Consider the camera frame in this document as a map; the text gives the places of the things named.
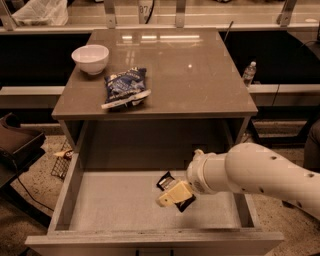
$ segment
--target bowl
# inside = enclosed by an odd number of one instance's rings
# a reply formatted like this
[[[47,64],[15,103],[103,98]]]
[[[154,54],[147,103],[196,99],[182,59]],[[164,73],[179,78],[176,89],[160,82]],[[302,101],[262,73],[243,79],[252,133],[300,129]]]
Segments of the bowl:
[[[102,45],[90,44],[74,50],[71,57],[82,71],[97,75],[107,66],[109,50]]]

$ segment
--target white plastic bag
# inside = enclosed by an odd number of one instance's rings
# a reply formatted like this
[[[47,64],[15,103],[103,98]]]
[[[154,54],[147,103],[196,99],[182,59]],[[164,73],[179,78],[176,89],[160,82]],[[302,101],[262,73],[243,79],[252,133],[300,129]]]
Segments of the white plastic bag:
[[[12,17],[18,26],[65,25],[67,0],[30,0]]]

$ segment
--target plastic bottle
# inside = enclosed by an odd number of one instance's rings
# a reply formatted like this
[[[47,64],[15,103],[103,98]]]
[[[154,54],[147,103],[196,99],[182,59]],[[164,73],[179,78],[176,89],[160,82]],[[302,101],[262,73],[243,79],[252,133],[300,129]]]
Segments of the plastic bottle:
[[[256,72],[257,72],[256,62],[252,61],[250,65],[246,67],[242,76],[242,80],[247,87],[250,86]]]

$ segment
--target chair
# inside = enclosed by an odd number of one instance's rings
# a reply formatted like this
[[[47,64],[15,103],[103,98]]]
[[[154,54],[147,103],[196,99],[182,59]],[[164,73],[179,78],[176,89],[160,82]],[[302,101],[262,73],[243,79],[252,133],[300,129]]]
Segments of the chair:
[[[35,163],[45,151],[45,135],[34,129],[21,128],[12,113],[0,119],[0,194],[15,207],[49,227],[51,217],[28,203],[11,183]]]

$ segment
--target gray cabinet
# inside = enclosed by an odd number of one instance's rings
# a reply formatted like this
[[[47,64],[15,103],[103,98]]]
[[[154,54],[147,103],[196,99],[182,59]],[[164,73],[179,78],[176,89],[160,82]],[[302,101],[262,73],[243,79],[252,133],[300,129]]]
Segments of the gray cabinet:
[[[107,46],[110,63],[94,77],[76,67],[55,107],[75,153],[47,235],[26,244],[43,255],[121,256],[264,255],[277,246],[282,234],[261,230],[250,196],[198,196],[183,213],[155,202],[165,171],[184,178],[196,148],[239,143],[257,111],[218,32],[97,30],[88,43]],[[102,110],[104,76],[131,65],[147,68],[151,95]]]

